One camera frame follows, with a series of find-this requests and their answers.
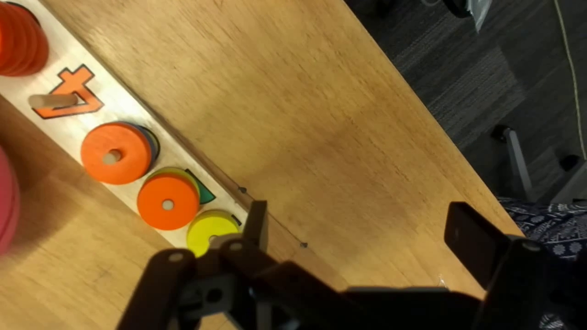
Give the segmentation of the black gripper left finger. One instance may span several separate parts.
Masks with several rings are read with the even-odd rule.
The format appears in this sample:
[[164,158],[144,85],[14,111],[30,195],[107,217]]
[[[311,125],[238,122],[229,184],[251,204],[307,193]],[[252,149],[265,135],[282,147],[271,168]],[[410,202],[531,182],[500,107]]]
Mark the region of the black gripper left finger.
[[263,250],[267,246],[265,224],[267,224],[267,202],[254,201],[249,208],[241,235],[247,243],[251,243],[258,250]]

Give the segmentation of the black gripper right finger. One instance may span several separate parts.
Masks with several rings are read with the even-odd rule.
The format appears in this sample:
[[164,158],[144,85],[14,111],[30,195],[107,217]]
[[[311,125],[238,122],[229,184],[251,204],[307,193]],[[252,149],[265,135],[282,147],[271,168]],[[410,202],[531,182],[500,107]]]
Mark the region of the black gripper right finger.
[[489,296],[493,278],[509,248],[509,239],[469,204],[450,202],[443,243],[484,290],[484,296]]

